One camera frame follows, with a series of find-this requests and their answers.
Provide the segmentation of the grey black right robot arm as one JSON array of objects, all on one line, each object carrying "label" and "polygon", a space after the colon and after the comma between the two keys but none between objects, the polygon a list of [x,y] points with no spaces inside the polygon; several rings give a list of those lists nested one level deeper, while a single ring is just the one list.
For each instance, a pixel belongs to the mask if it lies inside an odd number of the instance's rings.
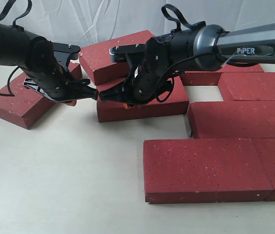
[{"label": "grey black right robot arm", "polygon": [[130,72],[124,81],[101,91],[101,101],[129,106],[162,102],[161,95],[172,93],[174,78],[181,73],[214,72],[226,64],[275,64],[275,23],[234,32],[199,23],[151,37],[142,45],[113,47],[110,57],[113,62],[127,62]]}]

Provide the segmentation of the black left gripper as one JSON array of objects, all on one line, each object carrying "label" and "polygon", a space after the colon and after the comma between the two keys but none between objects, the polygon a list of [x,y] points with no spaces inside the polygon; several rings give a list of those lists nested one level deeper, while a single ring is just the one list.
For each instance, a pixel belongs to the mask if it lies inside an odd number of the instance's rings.
[{"label": "black left gripper", "polygon": [[70,71],[64,71],[54,57],[52,42],[44,37],[30,41],[22,71],[54,102],[75,106],[79,99],[96,100],[96,88],[90,87],[91,80],[74,80]]}]

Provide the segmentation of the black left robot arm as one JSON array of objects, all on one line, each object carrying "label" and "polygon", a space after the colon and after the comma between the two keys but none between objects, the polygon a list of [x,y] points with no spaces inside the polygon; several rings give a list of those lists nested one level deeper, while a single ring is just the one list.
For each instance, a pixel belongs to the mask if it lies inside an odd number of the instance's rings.
[{"label": "black left robot arm", "polygon": [[67,103],[91,98],[98,91],[89,79],[76,80],[68,69],[80,47],[56,43],[20,26],[0,24],[0,65],[15,66],[25,74],[23,86],[53,102]]}]

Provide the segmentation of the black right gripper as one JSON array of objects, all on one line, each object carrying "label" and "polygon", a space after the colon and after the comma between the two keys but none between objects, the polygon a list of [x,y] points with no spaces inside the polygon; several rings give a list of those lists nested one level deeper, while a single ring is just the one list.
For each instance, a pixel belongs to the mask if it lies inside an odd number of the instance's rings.
[{"label": "black right gripper", "polygon": [[102,102],[128,102],[125,109],[135,107],[135,104],[147,104],[156,99],[164,102],[169,98],[174,88],[172,72],[168,72],[170,64],[170,37],[151,37],[146,42],[145,57],[137,68],[132,68],[125,81],[107,90],[100,91]]}]

